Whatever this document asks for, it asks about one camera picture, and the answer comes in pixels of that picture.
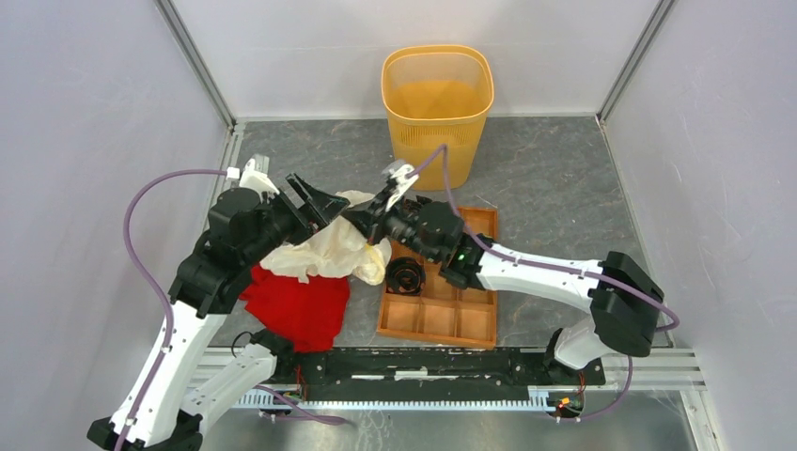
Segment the cream plastic trash bag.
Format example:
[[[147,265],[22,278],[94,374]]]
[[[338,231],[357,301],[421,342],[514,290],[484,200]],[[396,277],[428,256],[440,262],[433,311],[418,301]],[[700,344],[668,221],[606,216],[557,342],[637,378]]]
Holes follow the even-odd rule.
[[[388,239],[369,244],[352,223],[339,216],[307,241],[282,245],[263,258],[259,266],[304,284],[316,276],[353,276],[368,285],[378,286],[384,281],[391,256]]]

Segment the wooden compartment tray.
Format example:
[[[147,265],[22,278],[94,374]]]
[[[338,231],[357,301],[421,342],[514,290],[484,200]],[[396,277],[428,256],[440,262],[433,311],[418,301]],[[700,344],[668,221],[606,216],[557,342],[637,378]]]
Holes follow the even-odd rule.
[[[440,345],[493,349],[497,293],[456,288],[440,274],[439,263],[396,241],[392,241],[391,246],[391,260],[412,257],[424,267],[426,284],[420,296],[390,294],[385,287],[377,334]]]

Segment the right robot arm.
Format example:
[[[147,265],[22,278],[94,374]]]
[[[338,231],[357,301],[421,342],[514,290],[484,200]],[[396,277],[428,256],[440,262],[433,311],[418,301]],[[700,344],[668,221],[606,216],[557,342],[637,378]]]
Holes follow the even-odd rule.
[[[469,234],[461,215],[440,201],[389,207],[374,199],[342,215],[367,241],[389,238],[438,264],[455,288],[524,293],[585,312],[583,320],[552,336],[542,359],[550,381],[566,383],[612,352],[632,358],[651,352],[664,293],[626,254],[612,251],[590,260],[525,254]]]

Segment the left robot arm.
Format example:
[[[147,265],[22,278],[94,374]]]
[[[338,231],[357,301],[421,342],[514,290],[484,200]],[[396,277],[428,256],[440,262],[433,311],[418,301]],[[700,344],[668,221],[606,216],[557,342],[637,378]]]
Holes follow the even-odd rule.
[[[179,264],[170,289],[155,288],[164,322],[145,366],[118,410],[90,425],[89,441],[102,450],[198,450],[256,384],[293,375],[290,352],[255,342],[210,380],[188,388],[211,339],[250,286],[253,267],[283,245],[312,238],[351,204],[295,174],[287,181],[303,205],[250,170],[218,195],[207,229]]]

